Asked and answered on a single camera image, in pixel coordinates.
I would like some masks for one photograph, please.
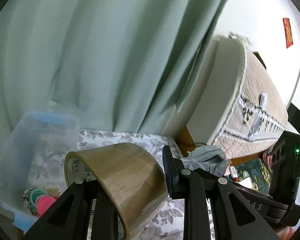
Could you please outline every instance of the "pink object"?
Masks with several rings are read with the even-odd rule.
[[[48,210],[48,208],[51,207],[53,203],[55,203],[55,201],[56,199],[54,199],[53,197],[46,195],[41,196],[37,202],[37,213],[42,216]]]
[[[227,165],[226,172],[225,172],[225,176],[230,175],[229,167],[230,167],[230,165],[228,164],[228,165]]]

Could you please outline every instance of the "pink hair tie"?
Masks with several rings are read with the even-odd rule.
[[[53,197],[42,195],[37,200],[37,213],[40,215],[40,217],[48,210],[49,207],[53,203],[55,203],[56,199]]]

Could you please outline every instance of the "green patterned rug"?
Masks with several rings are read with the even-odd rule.
[[[271,174],[260,158],[253,159],[235,167],[239,181],[247,177],[251,178],[252,189],[265,195],[269,193]]]

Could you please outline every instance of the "mattress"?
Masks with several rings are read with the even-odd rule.
[[[243,157],[274,144],[287,121],[285,105],[257,57],[239,39],[221,40],[187,125],[194,142],[220,145],[228,159]]]

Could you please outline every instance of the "gray cloth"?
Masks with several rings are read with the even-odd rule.
[[[181,159],[186,169],[203,169],[222,177],[227,168],[227,158],[218,145],[206,145],[193,150],[188,157]]]

